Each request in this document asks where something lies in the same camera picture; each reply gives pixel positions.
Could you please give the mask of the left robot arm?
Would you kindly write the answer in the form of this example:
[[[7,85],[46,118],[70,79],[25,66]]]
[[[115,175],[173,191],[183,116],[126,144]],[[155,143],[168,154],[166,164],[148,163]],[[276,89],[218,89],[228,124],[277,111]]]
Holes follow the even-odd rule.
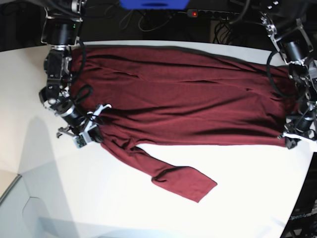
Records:
[[[244,20],[246,14],[258,17],[259,24],[267,32],[274,51],[266,61],[266,74],[278,95],[296,98],[297,112],[286,117],[284,131],[279,136],[285,139],[288,149],[298,142],[317,143],[317,64],[313,58],[314,47],[303,26],[303,19],[315,0],[233,0],[237,8],[230,17],[231,24]],[[283,93],[275,84],[270,72],[270,61],[279,54],[288,66],[288,76],[294,81],[298,92]]]

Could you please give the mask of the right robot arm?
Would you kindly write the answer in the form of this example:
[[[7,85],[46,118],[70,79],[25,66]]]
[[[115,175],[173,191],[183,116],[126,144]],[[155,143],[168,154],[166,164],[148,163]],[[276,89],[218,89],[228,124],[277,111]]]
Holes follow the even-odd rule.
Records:
[[[39,92],[42,105],[62,118],[67,126],[57,131],[72,137],[75,145],[82,148],[91,142],[102,143],[99,117],[110,104],[98,104],[94,111],[81,108],[80,104],[92,95],[90,85],[82,86],[75,96],[71,96],[71,86],[79,79],[86,63],[86,48],[80,40],[81,24],[86,17],[85,0],[46,0],[46,18],[41,42],[50,47],[44,60],[47,75],[45,87]]]

